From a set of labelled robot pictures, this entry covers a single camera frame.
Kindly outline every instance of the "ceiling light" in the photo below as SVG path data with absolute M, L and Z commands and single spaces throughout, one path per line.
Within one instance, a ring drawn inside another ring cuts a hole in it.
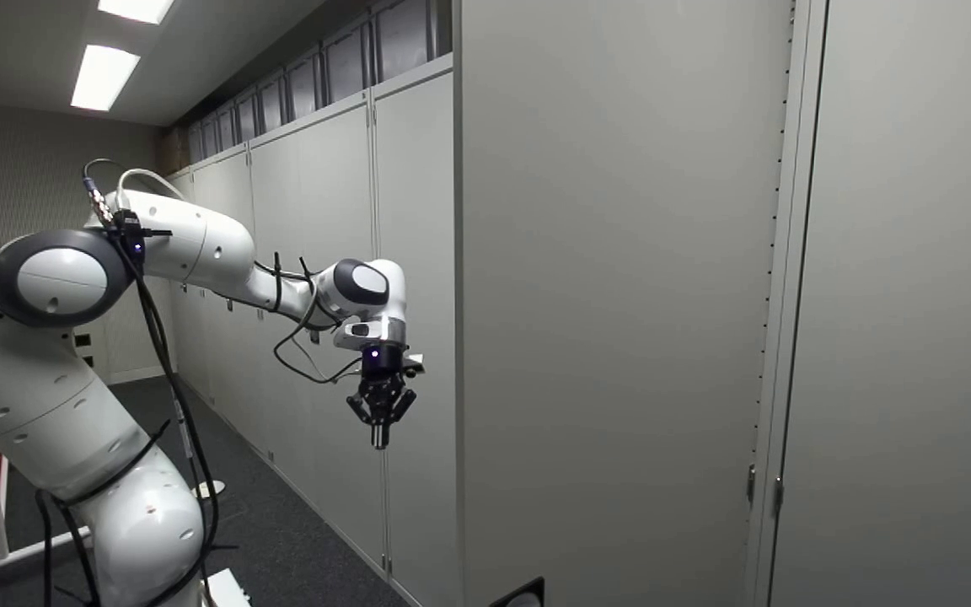
M 101 0 L 106 13 L 158 24 L 177 0 Z
M 88 43 L 72 105 L 109 111 L 135 67 L 139 52 Z

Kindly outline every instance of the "ceiling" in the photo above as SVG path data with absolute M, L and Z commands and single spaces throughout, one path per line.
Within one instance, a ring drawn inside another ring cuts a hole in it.
M 101 114 L 172 124 L 325 0 L 177 0 L 164 24 L 133 24 L 97 0 L 0 0 L 0 105 L 74 111 L 85 43 L 141 52 L 117 105 Z

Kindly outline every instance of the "robotic arm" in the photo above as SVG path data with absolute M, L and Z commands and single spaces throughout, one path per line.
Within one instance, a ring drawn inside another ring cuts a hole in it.
M 250 232 L 203 205 L 117 187 L 101 222 L 0 249 L 0 450 L 31 484 L 90 525 L 106 607 L 200 607 L 203 511 L 177 465 L 79 356 L 72 326 L 101 316 L 139 275 L 205 287 L 291 316 L 357 351 L 350 412 L 388 446 L 423 356 L 406 344 L 406 274 L 391 258 L 341 258 L 315 275 L 253 264 Z

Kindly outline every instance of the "floor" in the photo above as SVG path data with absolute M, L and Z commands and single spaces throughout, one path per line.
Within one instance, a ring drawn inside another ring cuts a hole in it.
M 172 412 L 164 382 L 123 385 L 115 393 L 146 423 L 158 427 Z M 257 450 L 210 407 L 192 407 L 214 473 L 230 484 L 218 496 L 218 543 L 210 574 L 233 571 L 253 607 L 406 607 L 406 600 L 298 496 Z M 180 435 L 161 448 L 181 458 Z M 31 484 L 12 484 L 12 543 L 41 539 Z M 85 577 L 72 547 L 54 555 L 54 603 L 85 603 Z M 0 607 L 41 607 L 41 555 L 0 574 Z

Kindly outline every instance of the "cabinet door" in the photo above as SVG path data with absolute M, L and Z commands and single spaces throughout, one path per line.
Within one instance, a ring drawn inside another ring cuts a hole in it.
M 971 0 L 831 5 L 775 607 L 971 607 Z

